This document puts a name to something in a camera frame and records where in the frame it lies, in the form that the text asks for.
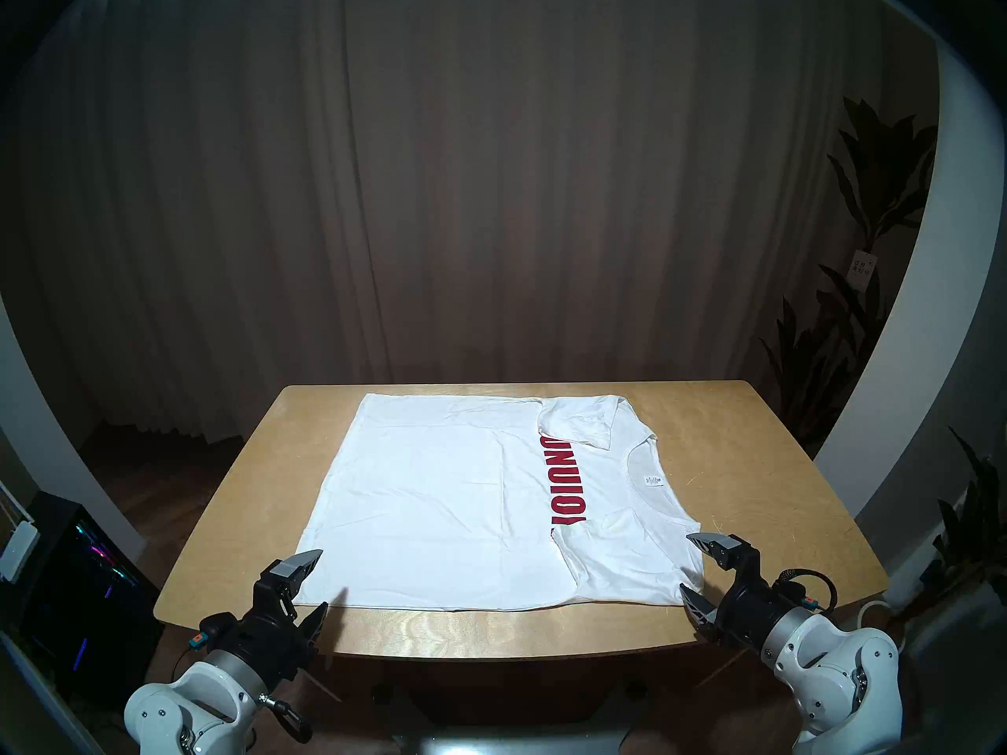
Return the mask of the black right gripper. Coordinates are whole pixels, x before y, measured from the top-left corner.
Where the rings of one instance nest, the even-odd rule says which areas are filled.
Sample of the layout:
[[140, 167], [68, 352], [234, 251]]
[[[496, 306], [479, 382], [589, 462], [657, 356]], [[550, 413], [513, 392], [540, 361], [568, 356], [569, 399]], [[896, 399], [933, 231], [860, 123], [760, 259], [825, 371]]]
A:
[[759, 551], [734, 534], [692, 532], [686, 538], [734, 581], [718, 607], [701, 593], [680, 584], [682, 604], [697, 632], [714, 632], [714, 642], [761, 651], [768, 637], [797, 604], [760, 575]]

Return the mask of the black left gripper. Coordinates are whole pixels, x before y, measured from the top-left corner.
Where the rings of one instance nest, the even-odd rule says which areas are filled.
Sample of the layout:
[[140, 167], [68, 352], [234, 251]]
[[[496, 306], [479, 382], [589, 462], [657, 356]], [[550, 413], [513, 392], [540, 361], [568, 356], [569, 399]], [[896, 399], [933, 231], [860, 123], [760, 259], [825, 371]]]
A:
[[317, 639], [329, 604], [318, 604], [303, 620], [293, 607], [303, 582], [313, 572], [323, 550], [299, 552], [275, 560], [256, 582], [253, 605], [238, 619], [230, 612], [200, 622], [209, 652], [222, 650], [239, 658], [264, 685], [292, 681], [318, 654]]

